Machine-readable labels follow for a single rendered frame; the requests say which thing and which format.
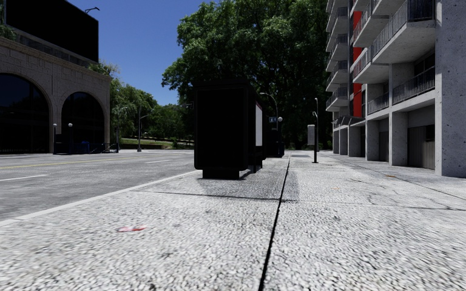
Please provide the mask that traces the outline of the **black bus shelter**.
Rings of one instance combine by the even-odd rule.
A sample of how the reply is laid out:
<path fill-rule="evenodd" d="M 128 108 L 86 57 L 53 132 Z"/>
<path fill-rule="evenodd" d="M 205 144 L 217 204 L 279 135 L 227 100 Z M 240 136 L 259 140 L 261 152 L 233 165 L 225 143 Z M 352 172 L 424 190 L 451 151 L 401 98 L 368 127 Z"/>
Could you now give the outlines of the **black bus shelter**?
<path fill-rule="evenodd" d="M 194 84 L 194 166 L 204 179 L 239 179 L 266 158 L 265 116 L 246 79 Z"/>

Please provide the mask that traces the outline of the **grey street lamp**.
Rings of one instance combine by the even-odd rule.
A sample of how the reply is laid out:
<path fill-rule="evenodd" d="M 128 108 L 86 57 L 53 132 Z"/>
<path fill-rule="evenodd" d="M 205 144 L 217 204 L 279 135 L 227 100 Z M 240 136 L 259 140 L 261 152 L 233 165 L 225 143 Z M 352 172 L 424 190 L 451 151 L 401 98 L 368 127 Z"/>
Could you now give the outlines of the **grey street lamp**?
<path fill-rule="evenodd" d="M 116 153 L 120 151 L 120 113 L 122 110 L 127 109 L 127 107 L 118 108 L 116 111 L 116 118 L 117 118 L 117 126 L 116 126 Z"/>
<path fill-rule="evenodd" d="M 141 152 L 141 119 L 145 118 L 147 115 L 141 116 L 142 105 L 139 106 L 138 109 L 138 147 L 137 152 Z"/>
<path fill-rule="evenodd" d="M 274 117 L 274 120 L 275 120 L 275 129 L 276 131 L 279 131 L 279 114 L 278 114 L 278 108 L 277 108 L 277 103 L 276 103 L 276 100 L 274 99 L 273 96 L 271 96 L 270 94 L 267 94 L 267 93 L 264 93 L 264 92 L 260 92 L 259 93 L 260 95 L 264 95 L 264 96 L 267 96 L 268 97 L 268 101 L 271 103 L 271 107 L 274 109 L 274 113 L 275 113 L 275 117 Z"/>

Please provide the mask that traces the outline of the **trees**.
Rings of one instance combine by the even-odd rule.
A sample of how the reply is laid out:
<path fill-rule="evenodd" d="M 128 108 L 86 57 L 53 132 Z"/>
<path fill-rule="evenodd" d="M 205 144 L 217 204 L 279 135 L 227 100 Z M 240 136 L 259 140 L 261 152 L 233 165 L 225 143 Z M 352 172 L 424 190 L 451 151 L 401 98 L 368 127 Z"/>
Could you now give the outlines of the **trees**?
<path fill-rule="evenodd" d="M 160 105 L 154 97 L 141 89 L 121 81 L 119 68 L 111 63 L 90 64 L 89 69 L 110 76 L 110 141 L 116 142 L 117 109 L 127 107 L 120 113 L 120 141 L 123 137 L 138 136 L 138 109 L 142 105 L 141 136 L 169 138 L 172 140 L 192 139 L 193 131 L 188 128 L 189 105 Z"/>
<path fill-rule="evenodd" d="M 162 86 L 178 100 L 192 99 L 195 82 L 247 79 L 270 94 L 283 117 L 285 146 L 300 149 L 319 101 L 319 140 L 324 124 L 328 0 L 220 0 L 204 2 L 181 19 L 182 54 L 163 73 Z"/>

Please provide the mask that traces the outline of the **pale concrete building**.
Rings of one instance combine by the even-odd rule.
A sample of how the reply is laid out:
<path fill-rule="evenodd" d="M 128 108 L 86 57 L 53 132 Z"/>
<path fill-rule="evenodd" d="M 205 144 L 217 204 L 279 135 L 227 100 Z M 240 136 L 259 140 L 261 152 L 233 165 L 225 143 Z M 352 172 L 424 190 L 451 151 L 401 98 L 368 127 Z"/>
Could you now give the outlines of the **pale concrete building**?
<path fill-rule="evenodd" d="M 466 178 L 466 0 L 327 0 L 333 152 Z"/>

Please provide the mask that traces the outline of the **tan stone building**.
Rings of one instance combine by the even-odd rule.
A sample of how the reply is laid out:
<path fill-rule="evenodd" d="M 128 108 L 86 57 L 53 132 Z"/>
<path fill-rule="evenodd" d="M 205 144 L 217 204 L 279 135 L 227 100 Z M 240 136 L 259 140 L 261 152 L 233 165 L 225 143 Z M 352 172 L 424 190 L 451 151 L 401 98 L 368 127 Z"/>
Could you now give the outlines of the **tan stone building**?
<path fill-rule="evenodd" d="M 57 134 L 110 143 L 98 21 L 68 0 L 0 0 L 0 154 L 51 153 Z"/>

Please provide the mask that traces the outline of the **sign on a post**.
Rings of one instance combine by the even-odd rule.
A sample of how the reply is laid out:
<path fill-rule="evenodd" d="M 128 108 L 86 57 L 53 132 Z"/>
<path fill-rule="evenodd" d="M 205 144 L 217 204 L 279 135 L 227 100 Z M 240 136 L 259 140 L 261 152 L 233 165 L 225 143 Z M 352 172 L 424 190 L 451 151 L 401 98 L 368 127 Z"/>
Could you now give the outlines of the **sign on a post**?
<path fill-rule="evenodd" d="M 319 128 L 319 101 L 318 98 L 314 98 L 316 101 L 316 109 L 312 112 L 313 117 L 315 117 L 314 123 L 314 164 L 317 164 L 317 152 L 319 150 L 318 143 L 318 128 Z"/>

